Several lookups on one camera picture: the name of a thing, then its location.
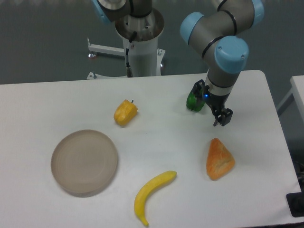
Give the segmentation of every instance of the toy bread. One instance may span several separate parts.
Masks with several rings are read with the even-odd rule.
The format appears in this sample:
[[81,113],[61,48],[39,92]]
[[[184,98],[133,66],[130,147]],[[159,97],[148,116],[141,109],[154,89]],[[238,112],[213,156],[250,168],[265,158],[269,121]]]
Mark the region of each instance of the toy bread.
[[224,144],[218,138],[213,139],[206,164],[208,176],[215,181],[228,173],[234,164],[235,160]]

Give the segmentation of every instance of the toy pepper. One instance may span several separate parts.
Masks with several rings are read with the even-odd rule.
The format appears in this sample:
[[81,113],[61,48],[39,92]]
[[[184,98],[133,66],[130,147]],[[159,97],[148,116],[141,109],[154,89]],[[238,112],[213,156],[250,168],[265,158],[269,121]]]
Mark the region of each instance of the toy pepper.
[[114,113],[114,120],[120,126],[126,125],[137,114],[137,107],[132,102],[124,100]]

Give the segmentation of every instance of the green object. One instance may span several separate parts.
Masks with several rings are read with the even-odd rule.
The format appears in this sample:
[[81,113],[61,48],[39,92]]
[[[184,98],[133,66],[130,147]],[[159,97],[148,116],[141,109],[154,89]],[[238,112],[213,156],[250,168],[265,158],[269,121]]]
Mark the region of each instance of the green object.
[[205,102],[196,98],[192,91],[189,93],[186,103],[188,109],[191,111],[199,112],[203,108],[204,104]]

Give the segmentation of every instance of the plate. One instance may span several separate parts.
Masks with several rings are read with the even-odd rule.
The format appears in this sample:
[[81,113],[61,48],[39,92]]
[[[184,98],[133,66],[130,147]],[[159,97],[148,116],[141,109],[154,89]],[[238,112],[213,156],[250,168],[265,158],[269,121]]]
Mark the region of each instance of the plate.
[[57,183],[68,193],[88,197],[110,183],[117,161],[116,147],[108,136],[82,130],[68,135],[57,145],[51,170]]

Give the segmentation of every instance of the banana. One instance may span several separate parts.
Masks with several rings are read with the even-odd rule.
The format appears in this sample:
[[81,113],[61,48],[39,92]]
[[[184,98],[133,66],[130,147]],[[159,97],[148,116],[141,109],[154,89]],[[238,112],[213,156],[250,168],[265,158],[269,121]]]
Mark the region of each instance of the banana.
[[144,214],[144,206],[146,200],[151,192],[154,190],[164,186],[165,184],[169,183],[170,181],[174,180],[176,177],[175,171],[166,171],[151,180],[149,180],[137,193],[134,201],[134,212],[139,220],[145,225],[148,226],[149,223],[146,220]]

